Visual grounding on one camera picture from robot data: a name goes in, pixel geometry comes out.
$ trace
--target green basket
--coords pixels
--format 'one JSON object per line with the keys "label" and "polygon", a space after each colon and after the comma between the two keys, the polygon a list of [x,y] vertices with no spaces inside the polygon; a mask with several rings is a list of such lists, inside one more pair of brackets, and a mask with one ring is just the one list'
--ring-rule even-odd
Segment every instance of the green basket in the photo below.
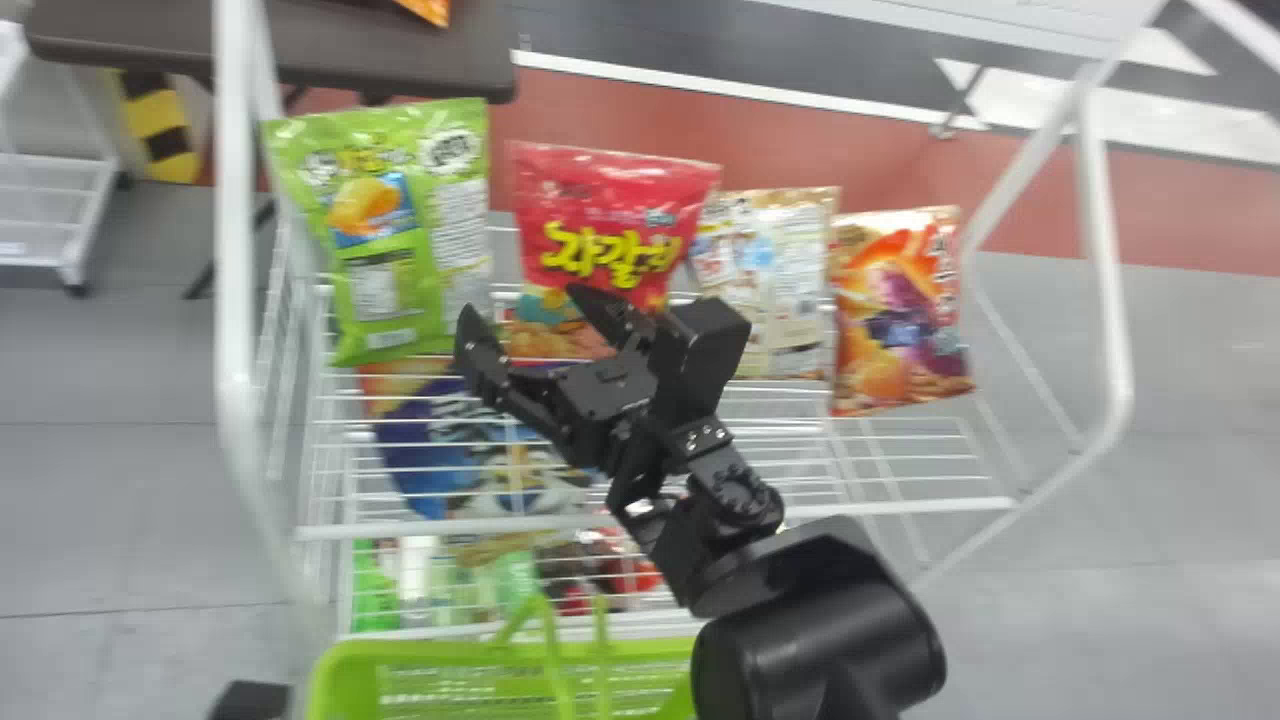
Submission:
{"label": "green basket", "polygon": [[[556,612],[532,594],[489,642],[346,641],[311,675],[308,720],[687,720],[691,638],[559,642]],[[534,615],[543,642],[512,642]]]}

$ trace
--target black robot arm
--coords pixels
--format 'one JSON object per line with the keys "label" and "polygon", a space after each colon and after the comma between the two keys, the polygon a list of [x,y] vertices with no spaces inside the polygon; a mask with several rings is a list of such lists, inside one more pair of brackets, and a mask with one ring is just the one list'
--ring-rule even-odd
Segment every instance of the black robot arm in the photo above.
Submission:
{"label": "black robot arm", "polygon": [[[837,515],[778,533],[782,497],[716,415],[750,324],[718,299],[646,315],[586,286],[568,293],[617,355],[512,365],[468,305],[454,360],[486,405],[612,478],[609,512],[676,601],[710,619],[692,657],[699,717],[884,720],[936,693],[937,633],[861,527]],[[686,492],[664,493],[676,474]]]}

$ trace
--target chip bag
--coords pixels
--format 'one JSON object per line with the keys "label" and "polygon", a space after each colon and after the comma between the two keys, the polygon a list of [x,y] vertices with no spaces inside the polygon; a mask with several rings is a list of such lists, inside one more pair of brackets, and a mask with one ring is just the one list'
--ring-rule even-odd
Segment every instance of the chip bag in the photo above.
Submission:
{"label": "chip bag", "polygon": [[568,468],[549,442],[483,405],[451,357],[361,368],[383,466],[429,520],[582,512],[596,474]]}
{"label": "chip bag", "polygon": [[525,270],[511,354],[611,355],[564,287],[584,283],[643,310],[666,307],[671,272],[689,251],[719,165],[532,142],[512,142],[509,155]]}
{"label": "chip bag", "polygon": [[449,352],[489,305],[488,110],[440,100],[264,123],[276,178],[329,251],[335,365]]}
{"label": "chip bag", "polygon": [[837,215],[828,255],[838,331],[832,414],[973,389],[956,334],[952,206]]}
{"label": "chip bag", "polygon": [[689,265],[703,295],[751,323],[740,378],[817,378],[819,302],[826,288],[831,215],[840,190],[748,190],[708,201]]}

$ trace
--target dark table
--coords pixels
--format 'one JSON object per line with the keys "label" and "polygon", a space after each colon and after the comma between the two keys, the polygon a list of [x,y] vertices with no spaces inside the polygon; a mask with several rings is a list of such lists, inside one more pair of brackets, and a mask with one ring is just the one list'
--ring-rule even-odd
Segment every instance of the dark table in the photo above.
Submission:
{"label": "dark table", "polygon": [[[436,28],[381,0],[352,6],[325,0],[264,0],[276,73],[293,85],[285,108],[306,87],[360,92],[381,105],[393,95],[516,96],[511,64],[513,29],[497,0],[453,6],[448,28]],[[211,0],[38,0],[27,15],[27,44],[54,63],[183,74],[212,91]],[[275,215],[268,202],[253,227]],[[210,263],[183,297],[202,297],[214,279]]]}

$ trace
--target gray floor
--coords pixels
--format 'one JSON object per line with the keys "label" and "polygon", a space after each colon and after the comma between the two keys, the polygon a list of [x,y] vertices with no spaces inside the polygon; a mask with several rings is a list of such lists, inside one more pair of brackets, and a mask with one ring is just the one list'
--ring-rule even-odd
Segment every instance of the gray floor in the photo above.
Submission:
{"label": "gray floor", "polygon": [[[228,679],[284,676],[285,610],[212,427],[211,304],[178,300],[209,252],[210,202],[152,184],[118,197],[86,301],[0,273],[3,719],[201,717]],[[1088,418],[1084,265],[982,263]],[[1280,279],[1125,282],[1134,427],[924,596],[951,679],[911,717],[1280,716]],[[1012,365],[980,352],[979,369],[1039,459],[1052,428],[1025,392],[1001,393]]]}

